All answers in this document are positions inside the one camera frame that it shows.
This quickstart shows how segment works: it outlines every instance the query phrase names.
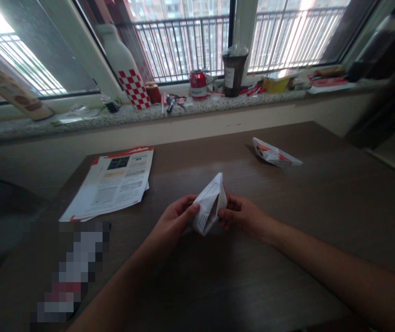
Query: red checkered pattern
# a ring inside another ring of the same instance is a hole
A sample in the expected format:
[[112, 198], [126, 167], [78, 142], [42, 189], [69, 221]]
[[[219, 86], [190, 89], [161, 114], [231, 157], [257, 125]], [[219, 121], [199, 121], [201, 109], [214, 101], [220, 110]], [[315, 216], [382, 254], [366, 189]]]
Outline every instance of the red checkered pattern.
[[119, 71], [119, 82], [124, 87], [128, 99], [133, 103], [135, 109], [144, 109], [150, 107], [150, 97], [143, 85], [139, 74], [131, 69], [129, 71]]

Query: brown table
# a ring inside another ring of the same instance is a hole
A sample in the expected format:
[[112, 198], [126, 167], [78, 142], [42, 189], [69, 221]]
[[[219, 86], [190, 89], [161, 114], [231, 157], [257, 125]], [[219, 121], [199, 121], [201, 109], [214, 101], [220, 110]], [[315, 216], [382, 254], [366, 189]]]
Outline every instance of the brown table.
[[[253, 136], [304, 164], [280, 169], [263, 162], [254, 154]], [[58, 232], [57, 220], [96, 156], [85, 158], [0, 268], [0, 330], [29, 327], [28, 314], [42, 300], [51, 271], [57, 271], [72, 241], [69, 231]], [[156, 146], [142, 203], [97, 218], [112, 224], [110, 249], [80, 310], [139, 246], [165, 207], [199, 193], [217, 172], [224, 173], [229, 194], [247, 196], [276, 219], [395, 271], [395, 171], [307, 122]], [[182, 237], [141, 299], [131, 329], [290, 330], [349, 313], [291, 260], [233, 229]]]

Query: granite window sill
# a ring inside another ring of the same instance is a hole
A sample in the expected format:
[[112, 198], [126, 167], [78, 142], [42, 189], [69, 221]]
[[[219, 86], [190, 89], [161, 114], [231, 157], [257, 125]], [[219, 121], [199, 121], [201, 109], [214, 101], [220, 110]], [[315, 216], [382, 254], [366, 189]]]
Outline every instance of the granite window sill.
[[[349, 94], [356, 91], [374, 90], [384, 84], [365, 84], [358, 88], [333, 92], [334, 94]], [[171, 114], [166, 113], [166, 107], [162, 112], [161, 105], [152, 105], [145, 110], [137, 111], [131, 105], [124, 105], [118, 113], [111, 114], [106, 110], [97, 117], [85, 119], [69, 124], [53, 125], [55, 116], [42, 120], [32, 121], [31, 119], [18, 119], [0, 122], [0, 142], [11, 142], [12, 140], [49, 136], [59, 133], [76, 132], [87, 129], [106, 128], [123, 124], [147, 122], [167, 118], [175, 118], [193, 114], [204, 114], [219, 111], [234, 110], [238, 108], [270, 105], [280, 102], [298, 101], [305, 98], [318, 98], [320, 95], [311, 95], [306, 91], [290, 91], [282, 94], [263, 93], [255, 97], [241, 95], [237, 98], [221, 98], [213, 101], [210, 98], [204, 101], [192, 101], [190, 98], [185, 109], [175, 105]]]

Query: balcony railing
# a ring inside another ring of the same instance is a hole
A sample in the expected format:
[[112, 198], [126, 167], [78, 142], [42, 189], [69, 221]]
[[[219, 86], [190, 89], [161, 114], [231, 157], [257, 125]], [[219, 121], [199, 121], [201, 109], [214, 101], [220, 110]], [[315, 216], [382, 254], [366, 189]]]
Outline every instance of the balcony railing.
[[39, 96], [67, 93], [15, 33], [0, 34], [0, 55], [36, 89]]
[[259, 13], [248, 72], [317, 65], [346, 7]]
[[220, 53], [228, 48], [229, 16], [134, 23], [156, 82], [188, 80], [189, 72], [207, 68], [223, 75]]
[[[248, 72], [316, 65], [346, 7], [258, 13]], [[156, 82], [188, 80], [194, 69], [223, 75], [229, 17], [134, 23]]]

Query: wall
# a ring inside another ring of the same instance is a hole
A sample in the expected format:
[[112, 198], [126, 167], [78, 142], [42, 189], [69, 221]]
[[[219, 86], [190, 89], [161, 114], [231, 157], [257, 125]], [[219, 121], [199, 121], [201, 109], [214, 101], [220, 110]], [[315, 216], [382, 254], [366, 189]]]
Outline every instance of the wall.
[[372, 94], [319, 97], [276, 106], [128, 124], [0, 145], [0, 179], [52, 199], [88, 154], [314, 120], [344, 136]]

